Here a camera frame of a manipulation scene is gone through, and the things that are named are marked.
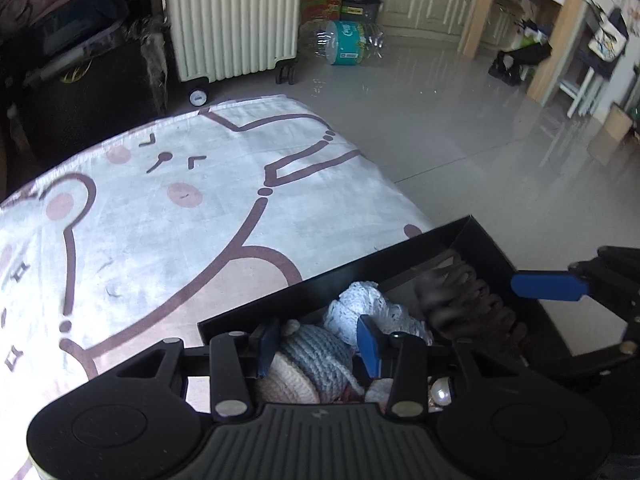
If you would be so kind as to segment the wooden table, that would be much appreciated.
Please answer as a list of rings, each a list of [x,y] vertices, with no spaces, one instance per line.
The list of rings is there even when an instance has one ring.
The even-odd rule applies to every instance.
[[[490,11],[497,0],[472,0],[469,15],[463,26],[458,51],[467,58],[474,58],[480,46],[480,38],[488,29]],[[593,110],[602,119],[608,104],[620,98],[630,81],[631,67],[639,54],[639,0],[522,0],[532,8],[526,18],[549,34],[550,58],[536,68],[534,78],[527,88],[527,96],[545,106],[559,89],[561,79],[570,67],[573,55],[585,27],[597,24],[601,13],[614,8],[623,11],[630,32],[626,55],[617,64],[617,70],[609,84],[597,92]]]

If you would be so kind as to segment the black claw hair clip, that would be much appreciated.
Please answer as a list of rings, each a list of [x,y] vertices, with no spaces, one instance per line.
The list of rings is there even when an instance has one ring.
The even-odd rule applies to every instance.
[[[439,337],[469,339],[504,353],[518,350],[525,339],[525,324],[453,249],[416,268],[413,290],[413,313]]]

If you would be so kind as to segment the grey crochet mouse doll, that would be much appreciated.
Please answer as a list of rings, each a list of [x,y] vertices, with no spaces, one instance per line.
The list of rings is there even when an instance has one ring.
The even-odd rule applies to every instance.
[[[331,404],[364,389],[352,372],[352,350],[321,326],[288,321],[268,373],[257,382],[265,402]]]

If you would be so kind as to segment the large plastic water bottle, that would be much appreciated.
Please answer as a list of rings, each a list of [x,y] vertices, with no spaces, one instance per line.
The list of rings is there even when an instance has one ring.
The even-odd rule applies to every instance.
[[[383,57],[385,35],[372,22],[312,20],[300,26],[299,42],[329,65],[356,66]]]

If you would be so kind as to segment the cartoon bear bed sheet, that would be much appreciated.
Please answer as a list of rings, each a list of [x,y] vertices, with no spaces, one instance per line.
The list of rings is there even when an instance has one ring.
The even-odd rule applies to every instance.
[[[129,130],[1,207],[1,474],[31,479],[44,406],[198,322],[431,229],[287,96]]]

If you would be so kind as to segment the pink crochet bunny doll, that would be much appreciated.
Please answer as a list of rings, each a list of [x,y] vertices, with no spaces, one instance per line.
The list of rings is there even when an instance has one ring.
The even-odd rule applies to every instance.
[[[393,382],[392,378],[381,378],[375,379],[367,388],[354,388],[352,385],[348,385],[343,391],[340,401],[344,403],[374,403],[378,404],[381,411],[385,411]]]

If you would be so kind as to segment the white ribbed suitcase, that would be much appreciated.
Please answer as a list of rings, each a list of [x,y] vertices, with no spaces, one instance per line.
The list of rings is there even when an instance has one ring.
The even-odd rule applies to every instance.
[[[210,82],[296,59],[300,0],[167,0],[181,81]]]

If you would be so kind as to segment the black cardboard box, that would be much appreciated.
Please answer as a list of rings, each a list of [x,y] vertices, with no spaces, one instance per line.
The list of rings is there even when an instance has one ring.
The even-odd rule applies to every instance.
[[[516,267],[472,216],[410,237],[228,312],[207,315],[198,322],[198,332],[207,344],[222,333],[234,330],[250,333],[257,325],[274,318],[284,322],[314,316],[353,282],[375,282],[393,302],[408,306],[414,298],[409,284],[427,260],[448,249],[457,252],[465,263],[472,266],[477,277],[512,310],[518,322],[526,326],[522,353],[527,363],[540,364],[570,356],[570,350],[544,307],[536,300],[514,294],[511,278]]]

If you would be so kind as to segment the black trash bin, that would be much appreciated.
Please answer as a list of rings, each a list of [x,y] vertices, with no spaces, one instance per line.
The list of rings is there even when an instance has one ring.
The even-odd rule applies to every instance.
[[[382,4],[383,0],[342,0],[340,19],[375,23]]]

